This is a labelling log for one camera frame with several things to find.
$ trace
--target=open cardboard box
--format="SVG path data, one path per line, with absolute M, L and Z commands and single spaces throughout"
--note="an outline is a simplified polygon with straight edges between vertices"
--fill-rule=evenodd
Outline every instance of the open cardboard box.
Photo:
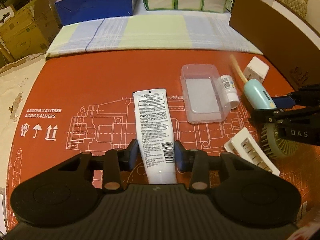
M 45 52 L 58 32 L 48 0 L 33 0 L 0 26 L 0 38 L 15 60 Z
M 320 83 L 320 34 L 280 1 L 236 0 L 229 25 L 260 49 L 295 90 Z

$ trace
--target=hand cream tube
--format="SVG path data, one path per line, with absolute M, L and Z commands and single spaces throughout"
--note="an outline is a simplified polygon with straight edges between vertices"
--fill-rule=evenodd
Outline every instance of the hand cream tube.
M 177 183 L 166 90 L 134 92 L 133 99 L 137 139 L 149 184 Z

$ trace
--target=small white pill bottle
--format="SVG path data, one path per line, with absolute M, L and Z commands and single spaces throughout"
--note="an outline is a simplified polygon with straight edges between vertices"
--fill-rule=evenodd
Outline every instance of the small white pill bottle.
M 220 78 L 221 78 L 223 87 L 227 93 L 227 97 L 230 102 L 231 109 L 234 109 L 239 105 L 240 100 L 238 98 L 236 86 L 232 80 L 232 77 L 229 75 L 223 75 Z

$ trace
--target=clear plastic box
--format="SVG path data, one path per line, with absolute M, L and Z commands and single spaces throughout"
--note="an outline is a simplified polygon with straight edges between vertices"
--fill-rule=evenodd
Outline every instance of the clear plastic box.
M 180 80 L 188 122 L 225 120 L 231 107 L 214 65 L 184 65 Z

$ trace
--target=tube cap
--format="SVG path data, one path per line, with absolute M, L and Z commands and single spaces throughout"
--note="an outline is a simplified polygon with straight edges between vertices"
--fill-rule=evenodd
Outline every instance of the tube cap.
M 159 172 L 148 177 L 149 184 L 177 184 L 176 173 Z
M 236 108 L 240 103 L 238 95 L 236 93 L 227 93 L 227 96 L 230 102 L 231 109 Z

